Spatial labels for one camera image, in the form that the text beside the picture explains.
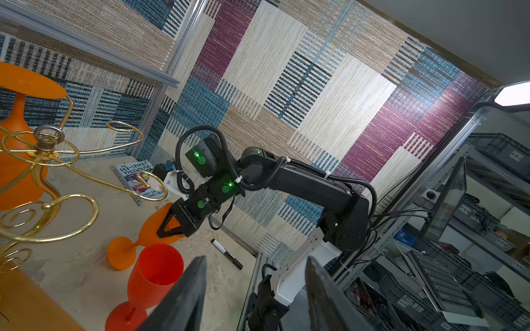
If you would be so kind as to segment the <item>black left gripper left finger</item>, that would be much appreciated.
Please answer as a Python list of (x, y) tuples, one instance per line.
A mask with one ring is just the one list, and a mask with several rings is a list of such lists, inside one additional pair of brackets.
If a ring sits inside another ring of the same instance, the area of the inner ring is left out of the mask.
[(137, 329), (199, 330), (206, 298), (207, 261), (192, 260), (177, 283)]

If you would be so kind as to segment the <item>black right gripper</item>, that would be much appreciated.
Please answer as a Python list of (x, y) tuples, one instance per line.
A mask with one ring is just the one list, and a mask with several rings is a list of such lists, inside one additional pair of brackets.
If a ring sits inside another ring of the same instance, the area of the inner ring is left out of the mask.
[(205, 219), (208, 219), (212, 230), (219, 230), (230, 213), (233, 202), (223, 215), (219, 226), (214, 225), (212, 215), (220, 211), (224, 202), (234, 199), (239, 193), (240, 187), (233, 182), (208, 181), (202, 184), (186, 201), (180, 199), (173, 205), (169, 205), (156, 232), (157, 236), (160, 239), (171, 240), (190, 237), (200, 228)]

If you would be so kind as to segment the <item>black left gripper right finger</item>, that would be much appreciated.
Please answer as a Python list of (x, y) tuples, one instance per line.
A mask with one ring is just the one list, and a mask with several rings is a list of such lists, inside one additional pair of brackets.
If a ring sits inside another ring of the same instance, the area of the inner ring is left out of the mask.
[(314, 257), (305, 269), (311, 330), (374, 330)]

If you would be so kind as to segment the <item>red plastic wine glass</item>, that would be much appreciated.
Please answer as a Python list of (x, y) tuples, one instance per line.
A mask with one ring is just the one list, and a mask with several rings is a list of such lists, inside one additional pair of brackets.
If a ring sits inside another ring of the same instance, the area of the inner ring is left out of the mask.
[(151, 245), (141, 252), (128, 280), (128, 301), (109, 314), (106, 330), (136, 330), (148, 318), (184, 272), (180, 252), (168, 244)]

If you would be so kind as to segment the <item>orange front wine glass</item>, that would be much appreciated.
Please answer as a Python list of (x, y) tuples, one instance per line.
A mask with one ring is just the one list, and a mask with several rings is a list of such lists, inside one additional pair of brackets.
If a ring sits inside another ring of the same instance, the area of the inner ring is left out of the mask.
[(138, 246), (147, 248), (153, 244), (171, 245), (185, 238), (183, 234), (165, 238), (159, 238), (157, 236), (157, 231), (162, 225), (171, 206), (172, 204), (166, 204), (144, 222), (135, 243), (127, 237), (117, 237), (111, 241), (107, 248), (106, 256), (108, 262), (114, 269), (126, 270), (131, 267), (136, 260), (136, 247)]

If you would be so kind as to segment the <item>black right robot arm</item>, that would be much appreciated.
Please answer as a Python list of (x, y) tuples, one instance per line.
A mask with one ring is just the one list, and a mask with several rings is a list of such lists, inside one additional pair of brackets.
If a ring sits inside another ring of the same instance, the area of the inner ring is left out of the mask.
[[(186, 153), (188, 160), (207, 180), (195, 187), (182, 168), (181, 148), (188, 136), (203, 130), (211, 135)], [(309, 164), (278, 157), (257, 146), (247, 148), (235, 159), (224, 135), (208, 125), (191, 128), (179, 138), (173, 164), (177, 188), (187, 198), (170, 206), (157, 229), (160, 239), (178, 235), (190, 237), (204, 219), (219, 212), (224, 202), (267, 188), (323, 208), (306, 242), (266, 281), (273, 301), (278, 304), (290, 306), (305, 286), (304, 271), (309, 257), (325, 266), (342, 253), (363, 249), (367, 243), (371, 232), (369, 222), (377, 202), (376, 191), (370, 183), (329, 175)]]

